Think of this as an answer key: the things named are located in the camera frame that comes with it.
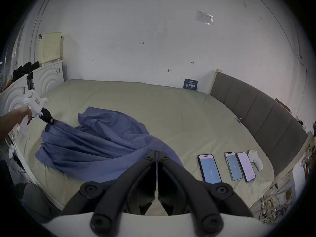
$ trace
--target blue sign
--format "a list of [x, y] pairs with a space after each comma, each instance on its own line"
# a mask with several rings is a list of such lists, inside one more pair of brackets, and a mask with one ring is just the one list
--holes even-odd
[[194, 81], [194, 80], [191, 80], [191, 79], [185, 79], [183, 88], [184, 89], [197, 90], [197, 87], [198, 87], [197, 85], [198, 85], [198, 81]]

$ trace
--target phone screen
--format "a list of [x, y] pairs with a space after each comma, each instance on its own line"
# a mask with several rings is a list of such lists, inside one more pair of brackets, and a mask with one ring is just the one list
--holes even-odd
[[205, 182], [215, 184], [222, 181], [212, 155], [200, 156], [200, 162]]
[[244, 170], [245, 178], [248, 181], [255, 179], [256, 175], [252, 168], [251, 162], [247, 156], [246, 152], [238, 153], [237, 154], [240, 164]]
[[234, 181], [242, 179], [242, 172], [235, 154], [225, 154], [230, 172], [232, 174], [232, 179]]

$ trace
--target upholstered headboard panel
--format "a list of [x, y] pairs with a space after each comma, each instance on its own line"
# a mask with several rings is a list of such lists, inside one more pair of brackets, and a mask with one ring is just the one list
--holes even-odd
[[303, 146], [307, 134], [301, 125], [278, 102], [255, 87], [218, 72], [211, 95], [241, 118], [271, 161], [275, 176]]

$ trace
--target beige bed sheet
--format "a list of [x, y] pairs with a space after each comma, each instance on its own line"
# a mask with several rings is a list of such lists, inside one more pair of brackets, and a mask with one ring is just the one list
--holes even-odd
[[[47, 92], [46, 108], [60, 121], [78, 126], [78, 113], [87, 107], [120, 111], [143, 123], [148, 132], [164, 141], [179, 156], [184, 167], [202, 180], [198, 155], [213, 154], [223, 182], [251, 206], [270, 187], [273, 167], [247, 128], [211, 95], [172, 87], [136, 82], [70, 80]], [[78, 191], [81, 181], [44, 166], [35, 158], [45, 123], [39, 118], [29, 125], [30, 139], [14, 132], [14, 140], [36, 182], [59, 208]], [[258, 151], [263, 170], [253, 165], [256, 178], [232, 181], [224, 152]]]

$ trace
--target blue towel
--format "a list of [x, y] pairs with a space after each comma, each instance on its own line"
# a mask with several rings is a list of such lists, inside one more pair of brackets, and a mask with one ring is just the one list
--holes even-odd
[[182, 165], [170, 147], [124, 113], [88, 107], [78, 121], [75, 128], [58, 120], [47, 124], [36, 158], [68, 176], [96, 182], [118, 178], [150, 150]]

